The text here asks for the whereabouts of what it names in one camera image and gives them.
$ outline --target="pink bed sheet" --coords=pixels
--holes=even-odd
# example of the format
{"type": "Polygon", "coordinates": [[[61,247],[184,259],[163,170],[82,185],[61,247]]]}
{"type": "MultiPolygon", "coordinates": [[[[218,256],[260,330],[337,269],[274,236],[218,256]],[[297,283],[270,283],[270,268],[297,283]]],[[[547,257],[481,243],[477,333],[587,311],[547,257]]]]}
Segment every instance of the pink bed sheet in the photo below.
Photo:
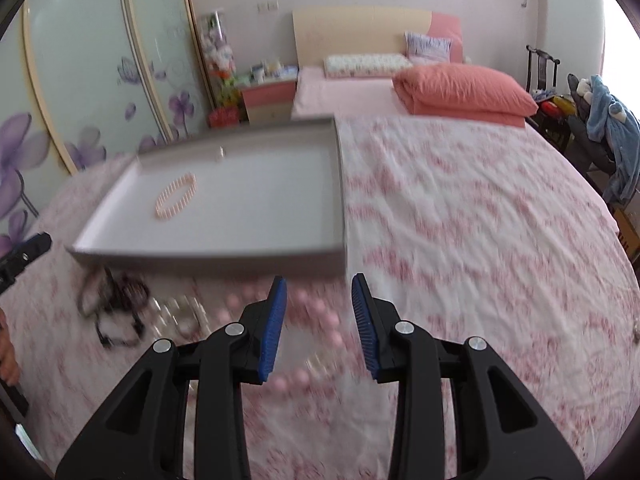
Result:
{"type": "MultiPolygon", "coordinates": [[[[434,336],[457,342],[484,336],[558,425],[586,473],[593,472],[640,402],[632,331],[640,290],[602,200],[529,130],[400,116],[337,124],[347,276],[289,282],[278,355],[300,361],[300,346],[288,343],[294,330],[304,341],[318,340],[299,291],[338,313],[346,352],[334,375],[309,387],[286,394],[269,383],[243,388],[253,478],[386,478],[396,388],[376,384],[364,367],[348,290],[356,272],[403,319],[434,336]]],[[[51,234],[51,252],[0,300],[24,368],[27,428],[53,469],[152,342],[149,335],[140,348],[101,347],[93,323],[76,308],[86,271],[65,249],[129,161],[110,160],[68,181],[33,227],[51,234]]],[[[263,298],[271,281],[145,279],[159,296],[197,296],[212,320],[228,294],[263,298]]],[[[452,476],[449,403],[444,411],[452,476]]],[[[193,434],[191,409],[186,434],[193,434]]],[[[191,475],[190,436],[185,450],[191,475]]]]}
{"type": "Polygon", "coordinates": [[[298,77],[293,117],[335,115],[409,115],[390,78],[326,79],[317,66],[305,66],[298,77]]]}

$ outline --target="pink bead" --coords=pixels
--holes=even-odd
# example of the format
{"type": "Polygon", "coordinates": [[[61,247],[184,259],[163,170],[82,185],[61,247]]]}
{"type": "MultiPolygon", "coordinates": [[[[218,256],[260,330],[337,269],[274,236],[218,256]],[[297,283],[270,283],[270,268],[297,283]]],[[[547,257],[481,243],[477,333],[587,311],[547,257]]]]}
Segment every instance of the pink bead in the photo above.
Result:
{"type": "Polygon", "coordinates": [[[307,372],[304,368],[298,368],[293,373],[293,379],[296,381],[298,386],[302,386],[305,388],[309,385],[311,377],[309,376],[309,372],[307,372]]]}
{"type": "Polygon", "coordinates": [[[255,289],[251,285],[245,285],[242,288],[242,296],[246,300],[252,300],[255,297],[255,289]]]}
{"type": "Polygon", "coordinates": [[[296,301],[298,303],[306,303],[309,299],[309,294],[306,290],[300,289],[296,291],[296,301]]]}
{"type": "Polygon", "coordinates": [[[314,300],[313,310],[316,314],[322,314],[326,310],[326,303],[324,300],[314,300]]]}
{"type": "Polygon", "coordinates": [[[218,321],[223,325],[231,323],[231,314],[226,310],[221,310],[218,313],[218,321]]]}
{"type": "Polygon", "coordinates": [[[329,333],[329,341],[334,348],[341,348],[344,345],[344,340],[340,335],[340,332],[333,330],[329,333]]]}
{"type": "Polygon", "coordinates": [[[340,317],[333,310],[327,310],[322,317],[322,321],[329,328],[338,328],[340,326],[340,317]]]}
{"type": "Polygon", "coordinates": [[[228,306],[231,310],[237,310],[241,305],[242,304],[240,303],[240,298],[238,298],[235,294],[229,294],[226,297],[226,306],[228,306]]]}
{"type": "Polygon", "coordinates": [[[289,389],[289,381],[287,381],[284,377],[276,376],[271,381],[273,381],[273,389],[277,392],[280,392],[281,394],[289,389]]]}

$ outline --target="yellow object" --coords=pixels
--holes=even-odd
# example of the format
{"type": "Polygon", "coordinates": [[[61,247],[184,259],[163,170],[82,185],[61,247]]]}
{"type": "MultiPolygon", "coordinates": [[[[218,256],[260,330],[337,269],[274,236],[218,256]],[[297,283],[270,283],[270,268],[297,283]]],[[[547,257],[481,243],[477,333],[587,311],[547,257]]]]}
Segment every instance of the yellow object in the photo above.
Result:
{"type": "Polygon", "coordinates": [[[569,99],[565,99],[564,97],[555,96],[552,101],[554,104],[562,110],[562,113],[566,116],[569,115],[577,115],[578,110],[575,107],[575,104],[569,101],[569,99]]]}

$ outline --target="nightstand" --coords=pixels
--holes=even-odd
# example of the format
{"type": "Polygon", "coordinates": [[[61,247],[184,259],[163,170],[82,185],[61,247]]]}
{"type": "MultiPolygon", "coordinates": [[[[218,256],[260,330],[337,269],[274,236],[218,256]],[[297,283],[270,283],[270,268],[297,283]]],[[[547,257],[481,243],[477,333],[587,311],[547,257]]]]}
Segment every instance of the nightstand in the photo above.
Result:
{"type": "Polygon", "coordinates": [[[239,88],[251,124],[288,121],[296,96],[295,79],[265,79],[263,83],[239,88]]]}

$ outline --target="metal screw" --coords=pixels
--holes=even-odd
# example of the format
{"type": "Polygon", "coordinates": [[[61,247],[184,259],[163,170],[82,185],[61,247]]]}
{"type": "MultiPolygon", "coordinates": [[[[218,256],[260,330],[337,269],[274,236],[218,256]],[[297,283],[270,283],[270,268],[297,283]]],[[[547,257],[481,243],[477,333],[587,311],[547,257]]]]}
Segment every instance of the metal screw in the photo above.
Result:
{"type": "Polygon", "coordinates": [[[414,330],[414,326],[408,321],[398,321],[396,323],[396,331],[401,334],[412,334],[414,330]]]}
{"type": "Polygon", "coordinates": [[[158,341],[154,343],[154,352],[158,354],[163,354],[169,350],[171,350],[171,341],[168,339],[158,339],[158,341]]]}
{"type": "Polygon", "coordinates": [[[473,348],[474,350],[481,351],[486,349],[486,341],[481,337],[472,337],[469,340],[469,346],[471,346],[471,348],[473,348]]]}
{"type": "Polygon", "coordinates": [[[240,335],[242,332],[244,332],[244,326],[240,323],[232,323],[225,328],[227,335],[240,335]]]}

